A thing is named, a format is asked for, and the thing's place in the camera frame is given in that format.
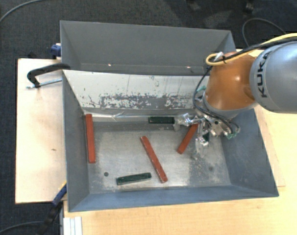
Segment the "scratched surface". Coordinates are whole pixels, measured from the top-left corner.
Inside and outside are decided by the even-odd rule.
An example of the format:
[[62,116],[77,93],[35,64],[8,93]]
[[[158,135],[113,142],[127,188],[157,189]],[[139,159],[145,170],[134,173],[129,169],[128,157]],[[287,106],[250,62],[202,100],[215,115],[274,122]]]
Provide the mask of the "scratched surface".
[[[170,124],[132,124],[94,122],[97,162],[89,164],[90,193],[144,190],[173,187],[229,185],[230,179],[220,138],[214,138],[203,159],[194,159],[194,139],[182,155],[176,150],[188,129],[173,131]],[[140,142],[147,136],[168,181],[160,183]],[[123,186],[116,178],[150,172],[152,179]]]
[[101,114],[178,114],[193,108],[199,76],[151,76],[64,71],[80,106]]

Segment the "black clamp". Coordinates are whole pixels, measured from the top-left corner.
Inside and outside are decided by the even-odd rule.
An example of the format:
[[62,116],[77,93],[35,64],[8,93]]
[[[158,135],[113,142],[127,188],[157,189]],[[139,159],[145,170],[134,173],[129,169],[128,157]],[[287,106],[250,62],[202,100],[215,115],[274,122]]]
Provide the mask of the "black clamp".
[[71,70],[71,68],[69,65],[63,64],[63,63],[48,65],[35,70],[30,70],[29,73],[27,74],[27,78],[28,80],[30,80],[32,84],[34,84],[35,88],[39,88],[41,87],[41,84],[39,81],[37,81],[35,76],[39,76],[42,74],[46,74],[46,73],[58,71],[58,70]]

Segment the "green block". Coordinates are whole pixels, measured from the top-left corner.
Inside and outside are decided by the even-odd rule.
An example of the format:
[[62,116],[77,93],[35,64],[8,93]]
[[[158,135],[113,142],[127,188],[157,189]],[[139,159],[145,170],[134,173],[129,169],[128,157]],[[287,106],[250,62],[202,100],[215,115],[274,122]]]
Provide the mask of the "green block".
[[149,172],[123,176],[123,177],[117,178],[117,185],[121,186],[121,185],[126,185],[131,183],[142,182],[142,181],[150,180],[151,178],[152,178],[152,175]]

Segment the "gray bin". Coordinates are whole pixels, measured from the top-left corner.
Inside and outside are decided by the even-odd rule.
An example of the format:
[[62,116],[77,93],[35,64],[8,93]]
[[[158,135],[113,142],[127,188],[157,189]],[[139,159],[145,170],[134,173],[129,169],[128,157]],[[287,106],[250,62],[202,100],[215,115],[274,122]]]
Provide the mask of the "gray bin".
[[[220,30],[61,22],[61,33],[63,63],[91,74],[117,73],[118,80],[122,76],[119,73],[195,75],[198,80],[208,54],[235,50],[230,32]],[[253,110],[234,119],[241,126],[235,138],[212,138],[202,159],[191,158],[193,141],[184,154],[176,152],[188,131],[186,127],[175,132],[171,124],[149,124],[142,109],[137,114],[142,117],[126,117],[123,121],[94,117],[97,162],[89,164],[84,115],[95,111],[82,107],[78,94],[82,88],[71,86],[68,78],[64,72],[70,212],[278,196]],[[115,106],[111,110],[121,111]],[[159,108],[158,113],[168,116],[166,108]],[[158,181],[141,145],[139,138],[144,135],[168,176],[164,184]],[[119,176],[143,172],[151,172],[152,179],[126,186],[115,183]]]

